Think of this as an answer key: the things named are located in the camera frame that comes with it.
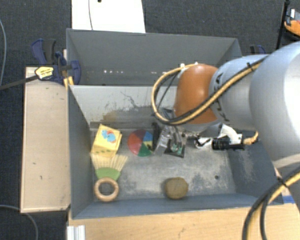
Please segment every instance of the gray floor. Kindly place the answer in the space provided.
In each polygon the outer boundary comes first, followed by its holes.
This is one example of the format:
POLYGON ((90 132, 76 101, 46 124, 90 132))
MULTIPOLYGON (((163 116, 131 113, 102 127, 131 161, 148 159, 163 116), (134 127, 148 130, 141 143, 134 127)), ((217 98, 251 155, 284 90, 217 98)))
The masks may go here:
MULTIPOLYGON (((145 29, 153 33, 238 38, 243 54, 250 45, 272 52, 276 45, 284 0, 142 0, 145 29)), ((291 0, 300 12, 300 0, 291 0)), ((66 46, 71 27, 71 0, 0 0, 0 17, 7 34, 4 83, 24 77, 27 64, 36 63, 30 44, 38 38, 57 39, 66 46)), ((0 29, 0 70, 3 41, 0 29)), ((23 128, 23 87, 0 95, 0 204, 19 205, 23 128)), ((36 214, 39 239, 64 239, 66 214, 36 214)), ((33 239, 30 222, 16 212, 0 209, 0 239, 33 239)))

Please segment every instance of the toy brush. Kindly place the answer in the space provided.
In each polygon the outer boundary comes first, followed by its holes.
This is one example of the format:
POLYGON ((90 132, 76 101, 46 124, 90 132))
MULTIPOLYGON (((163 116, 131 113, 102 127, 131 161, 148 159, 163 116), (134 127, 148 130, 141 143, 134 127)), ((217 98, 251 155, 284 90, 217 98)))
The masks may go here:
POLYGON ((91 160, 95 169, 95 175, 98 181, 94 185, 94 193, 98 199, 103 202, 110 202, 114 200, 119 194, 119 185, 117 183, 120 177, 121 170, 127 162, 128 157, 125 155, 118 155, 108 158, 98 154, 90 154, 91 160), (104 195, 100 192, 101 184, 108 183, 114 188, 114 192, 110 195, 104 195))

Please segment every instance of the brown stone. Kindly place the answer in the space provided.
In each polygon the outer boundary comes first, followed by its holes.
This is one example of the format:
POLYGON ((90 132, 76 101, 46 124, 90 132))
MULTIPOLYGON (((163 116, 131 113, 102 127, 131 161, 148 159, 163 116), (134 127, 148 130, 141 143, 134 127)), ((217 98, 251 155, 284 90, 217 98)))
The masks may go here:
POLYGON ((165 183, 164 191, 168 198, 181 199, 188 192, 188 183, 181 177, 171 178, 165 183))

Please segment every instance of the yellow cube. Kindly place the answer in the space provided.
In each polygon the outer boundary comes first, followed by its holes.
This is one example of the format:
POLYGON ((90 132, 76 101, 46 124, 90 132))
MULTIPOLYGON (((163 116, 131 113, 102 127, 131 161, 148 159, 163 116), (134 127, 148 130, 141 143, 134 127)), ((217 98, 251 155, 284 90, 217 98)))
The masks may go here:
POLYGON ((112 158, 116 155, 122 134, 119 130, 100 124, 96 133, 91 153, 112 158))

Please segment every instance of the wooden board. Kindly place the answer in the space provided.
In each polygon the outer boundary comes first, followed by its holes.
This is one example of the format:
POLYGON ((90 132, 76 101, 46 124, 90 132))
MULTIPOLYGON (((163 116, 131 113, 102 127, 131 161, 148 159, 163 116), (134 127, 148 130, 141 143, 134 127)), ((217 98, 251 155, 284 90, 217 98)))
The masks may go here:
MULTIPOLYGON (((86 240, 240 240, 248 208, 147 216, 71 220, 85 225, 86 240)), ((295 204, 270 206, 266 214, 269 240, 300 240, 300 214, 295 204)), ((261 239, 259 225, 251 239, 261 239)))

